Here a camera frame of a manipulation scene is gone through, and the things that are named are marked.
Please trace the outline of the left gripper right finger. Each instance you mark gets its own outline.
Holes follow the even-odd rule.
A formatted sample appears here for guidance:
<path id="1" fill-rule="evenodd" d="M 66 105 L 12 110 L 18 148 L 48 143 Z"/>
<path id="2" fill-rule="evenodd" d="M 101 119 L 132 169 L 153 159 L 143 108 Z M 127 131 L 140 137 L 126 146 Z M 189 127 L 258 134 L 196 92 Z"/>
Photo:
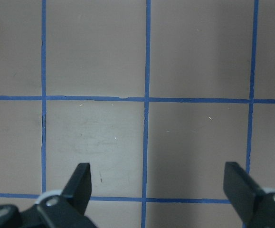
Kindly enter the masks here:
<path id="1" fill-rule="evenodd" d="M 237 163 L 226 162 L 223 190 L 247 228 L 275 228 L 275 189 L 263 188 Z"/>

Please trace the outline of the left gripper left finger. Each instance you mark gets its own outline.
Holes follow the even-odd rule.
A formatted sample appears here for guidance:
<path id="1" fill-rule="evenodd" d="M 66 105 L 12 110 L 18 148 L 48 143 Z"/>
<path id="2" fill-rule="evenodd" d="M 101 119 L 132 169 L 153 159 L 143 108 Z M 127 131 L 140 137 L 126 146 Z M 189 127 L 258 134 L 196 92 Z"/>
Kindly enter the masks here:
<path id="1" fill-rule="evenodd" d="M 47 228 L 95 228 L 85 216 L 92 193 L 89 163 L 77 165 L 62 190 L 50 190 L 36 200 L 36 209 Z"/>

